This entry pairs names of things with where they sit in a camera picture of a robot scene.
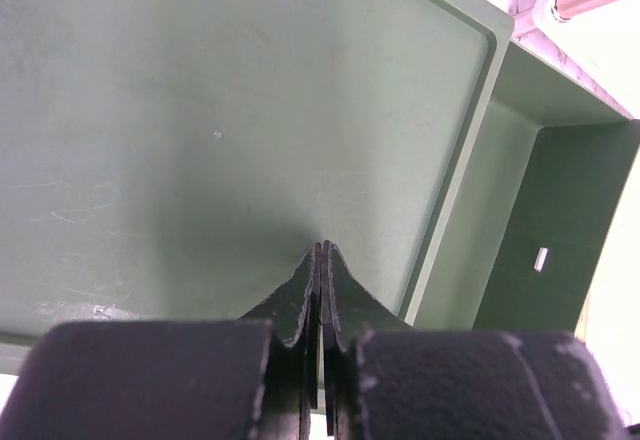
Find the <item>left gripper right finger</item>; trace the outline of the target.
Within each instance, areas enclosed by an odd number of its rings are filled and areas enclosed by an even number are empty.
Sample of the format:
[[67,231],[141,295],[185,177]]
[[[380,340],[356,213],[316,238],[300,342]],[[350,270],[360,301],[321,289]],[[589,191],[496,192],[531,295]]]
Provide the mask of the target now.
[[321,324],[327,430],[336,439],[358,439],[357,375],[350,357],[355,337],[371,328],[411,331],[352,275],[338,246],[326,240],[321,257]]

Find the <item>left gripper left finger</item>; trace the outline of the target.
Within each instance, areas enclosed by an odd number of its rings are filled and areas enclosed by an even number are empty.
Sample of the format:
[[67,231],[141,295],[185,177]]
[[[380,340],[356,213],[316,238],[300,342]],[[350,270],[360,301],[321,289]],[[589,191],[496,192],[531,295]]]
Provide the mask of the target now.
[[304,254],[289,279],[244,314],[267,321],[271,339],[254,402],[251,439],[307,439],[318,406],[321,245]]

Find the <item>green top drawer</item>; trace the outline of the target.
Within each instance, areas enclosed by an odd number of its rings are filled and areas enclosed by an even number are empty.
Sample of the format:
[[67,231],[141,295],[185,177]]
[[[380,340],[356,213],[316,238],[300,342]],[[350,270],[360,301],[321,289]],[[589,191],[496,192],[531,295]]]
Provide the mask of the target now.
[[639,124],[516,44],[400,309],[424,330],[574,330]]

